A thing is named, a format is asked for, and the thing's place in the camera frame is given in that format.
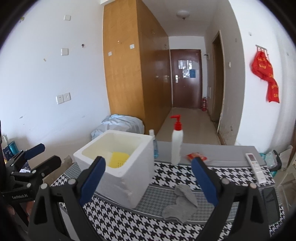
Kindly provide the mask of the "person's left hand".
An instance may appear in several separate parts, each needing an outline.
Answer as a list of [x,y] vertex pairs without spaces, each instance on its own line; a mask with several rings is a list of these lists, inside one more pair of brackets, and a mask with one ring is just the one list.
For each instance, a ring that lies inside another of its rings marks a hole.
[[27,218],[27,222],[30,222],[30,216],[32,213],[32,209],[34,206],[34,201],[24,202],[24,203],[13,203],[12,205],[7,205],[7,209],[10,215],[17,214],[22,221],[25,223],[25,218]]

